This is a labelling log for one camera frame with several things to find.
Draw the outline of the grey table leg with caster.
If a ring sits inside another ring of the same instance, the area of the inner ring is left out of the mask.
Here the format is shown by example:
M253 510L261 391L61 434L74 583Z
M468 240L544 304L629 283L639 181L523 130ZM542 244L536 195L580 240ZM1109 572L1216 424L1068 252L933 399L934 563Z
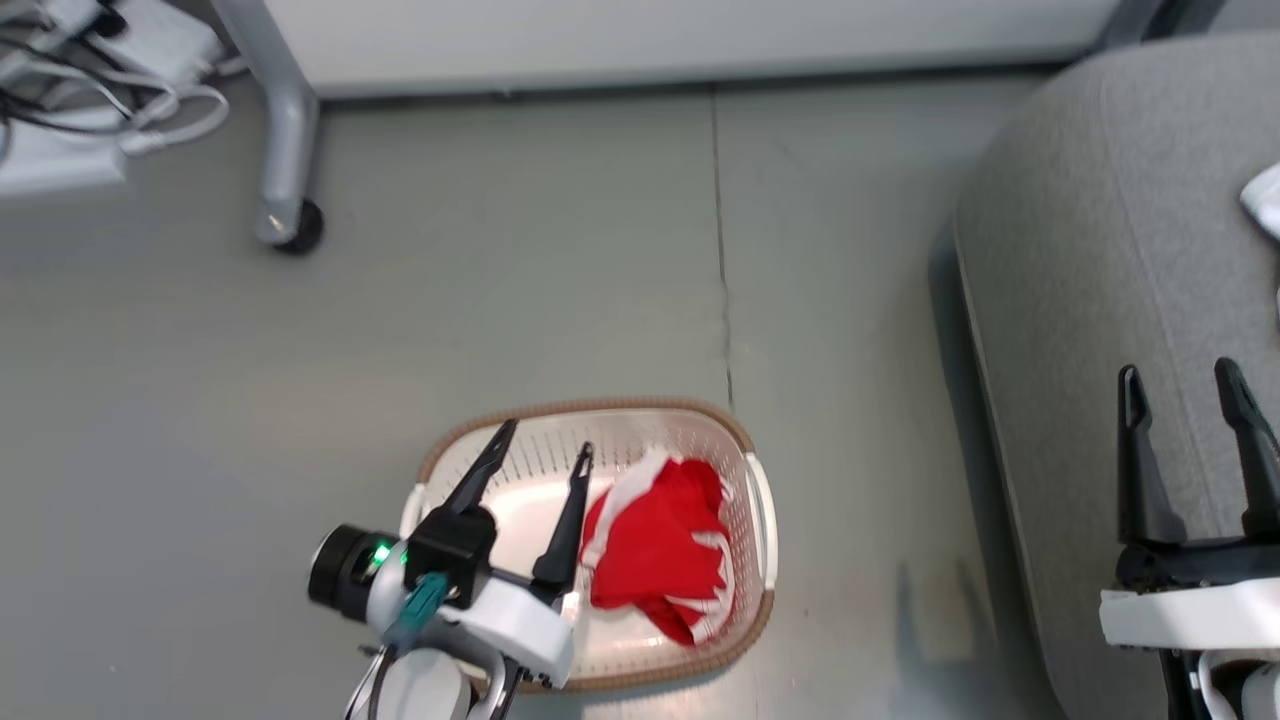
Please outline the grey table leg with caster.
M250 74L262 90L268 114L255 234L273 249L298 225L307 197L319 100L288 47L265 0L211 0Z

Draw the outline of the beige perforated laundry basket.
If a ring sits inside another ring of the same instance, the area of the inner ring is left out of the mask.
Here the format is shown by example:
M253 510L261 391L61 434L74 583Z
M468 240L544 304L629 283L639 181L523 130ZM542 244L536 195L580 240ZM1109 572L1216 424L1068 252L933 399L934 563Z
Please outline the beige perforated laundry basket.
M691 398L604 398L518 410L515 437L481 497L495 518L500 570L529 577L547 548L585 445L594 448L588 497L595 500L648 452L708 462L722 483L733 593L721 626L682 646L635 609L593 609L594 575L581 570L563 615L576 652L568 693L658 685L721 670L746 653L774 606L778 527L771 483L746 430L722 409Z

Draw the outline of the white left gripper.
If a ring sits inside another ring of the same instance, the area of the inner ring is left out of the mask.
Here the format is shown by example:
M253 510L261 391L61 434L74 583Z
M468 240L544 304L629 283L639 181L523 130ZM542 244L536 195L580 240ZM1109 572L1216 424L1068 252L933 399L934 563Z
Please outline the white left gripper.
M489 514L483 496L509 452L518 419L506 419L462 475L442 509L453 515ZM568 478L568 493L547 551L532 568L536 592L571 592L576 582L582 525L595 448L584 443ZM494 676L504 664L547 688L566 687L575 662L577 594L570 593L570 615L561 600L544 602L534 591L507 579L490 579L467 609L444 605L438 611L438 644L466 667Z

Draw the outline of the white partition panel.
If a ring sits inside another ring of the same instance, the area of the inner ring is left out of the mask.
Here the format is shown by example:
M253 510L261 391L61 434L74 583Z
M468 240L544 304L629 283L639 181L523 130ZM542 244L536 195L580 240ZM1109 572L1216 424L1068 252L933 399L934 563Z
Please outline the white partition panel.
M324 97L1055 60L1119 0L265 0Z

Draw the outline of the black caster wheel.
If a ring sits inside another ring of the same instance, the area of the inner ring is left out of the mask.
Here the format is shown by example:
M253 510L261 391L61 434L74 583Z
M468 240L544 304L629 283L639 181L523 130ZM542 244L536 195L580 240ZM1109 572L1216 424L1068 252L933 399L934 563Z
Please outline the black caster wheel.
M273 249L285 256L305 258L323 242L324 234L325 217L323 210L311 199L305 199L300 208L298 225L294 233L288 241L276 243Z

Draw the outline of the grey partition leg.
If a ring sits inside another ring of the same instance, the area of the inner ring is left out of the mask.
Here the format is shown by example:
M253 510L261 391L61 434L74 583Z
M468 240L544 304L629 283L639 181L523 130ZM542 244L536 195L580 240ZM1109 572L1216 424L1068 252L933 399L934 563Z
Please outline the grey partition leg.
M1119 0L1092 53L1206 32L1228 0Z

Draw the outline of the grey fabric sofa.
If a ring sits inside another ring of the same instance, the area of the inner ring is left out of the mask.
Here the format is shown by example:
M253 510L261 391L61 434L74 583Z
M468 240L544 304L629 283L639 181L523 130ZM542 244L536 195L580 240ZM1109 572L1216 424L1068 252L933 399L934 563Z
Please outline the grey fabric sofa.
M1280 438L1280 241L1242 206L1280 163L1280 29L1103 53L989 146L954 242L1030 620L1068 720L1166 720L1153 653L1105 642L1117 377L1194 538L1238 536L1245 492L1213 365L1238 363Z

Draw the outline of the white flat board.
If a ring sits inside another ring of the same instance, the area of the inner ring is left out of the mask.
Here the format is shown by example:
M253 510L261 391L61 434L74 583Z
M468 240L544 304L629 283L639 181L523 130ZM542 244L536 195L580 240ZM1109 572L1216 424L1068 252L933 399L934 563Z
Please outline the white flat board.
M0 123L0 197L122 183L125 169L113 138Z

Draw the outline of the white power adapter box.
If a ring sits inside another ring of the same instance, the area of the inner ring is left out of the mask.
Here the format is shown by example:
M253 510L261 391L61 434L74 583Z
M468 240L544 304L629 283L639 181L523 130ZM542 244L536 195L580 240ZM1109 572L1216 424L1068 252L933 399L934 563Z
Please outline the white power adapter box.
M221 59L212 27L165 0L115 0L87 41L125 69L184 87Z

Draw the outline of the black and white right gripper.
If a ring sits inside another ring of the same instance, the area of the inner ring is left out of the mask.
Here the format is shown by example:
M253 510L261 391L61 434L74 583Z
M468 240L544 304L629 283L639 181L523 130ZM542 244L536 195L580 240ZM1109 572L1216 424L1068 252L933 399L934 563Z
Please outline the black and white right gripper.
M1249 537L1183 543L1185 523L1151 442L1149 400L1137 365L1125 365L1117 377L1117 541L1128 546L1100 600L1111 646L1280 650L1280 439L1235 360L1219 357L1213 374L1236 438Z

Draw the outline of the red and white garment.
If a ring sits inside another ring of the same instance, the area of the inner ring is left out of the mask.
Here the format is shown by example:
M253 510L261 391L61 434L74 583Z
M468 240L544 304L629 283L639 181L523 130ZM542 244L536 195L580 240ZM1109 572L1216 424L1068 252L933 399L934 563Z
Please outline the red and white garment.
M728 498L708 461L645 452L588 511L579 562L591 607L635 610L681 646L712 641L736 592Z

